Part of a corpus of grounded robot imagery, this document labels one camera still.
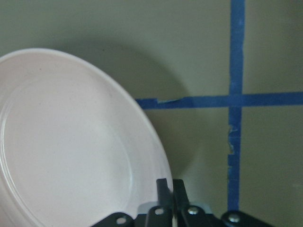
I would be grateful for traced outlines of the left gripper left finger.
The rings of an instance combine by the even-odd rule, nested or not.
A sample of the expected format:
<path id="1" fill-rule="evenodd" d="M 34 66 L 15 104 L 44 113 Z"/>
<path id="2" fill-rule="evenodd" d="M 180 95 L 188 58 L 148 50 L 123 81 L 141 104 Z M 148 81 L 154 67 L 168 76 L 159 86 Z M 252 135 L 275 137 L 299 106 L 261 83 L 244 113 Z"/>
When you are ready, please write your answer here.
<path id="1" fill-rule="evenodd" d="M 158 202 L 149 209 L 145 227 L 171 227 L 173 220 L 173 199 L 166 178 L 157 179 Z"/>

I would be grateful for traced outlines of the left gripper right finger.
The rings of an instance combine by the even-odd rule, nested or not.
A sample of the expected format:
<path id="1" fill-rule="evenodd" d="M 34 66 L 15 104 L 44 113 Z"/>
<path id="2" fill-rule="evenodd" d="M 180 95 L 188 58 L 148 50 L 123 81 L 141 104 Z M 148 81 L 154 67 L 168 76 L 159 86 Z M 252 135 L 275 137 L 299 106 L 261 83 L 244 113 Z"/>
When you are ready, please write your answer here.
<path id="1" fill-rule="evenodd" d="M 173 179 L 174 209 L 178 227 L 212 227 L 211 221 L 205 210 L 194 203 L 190 203 L 184 182 Z"/>

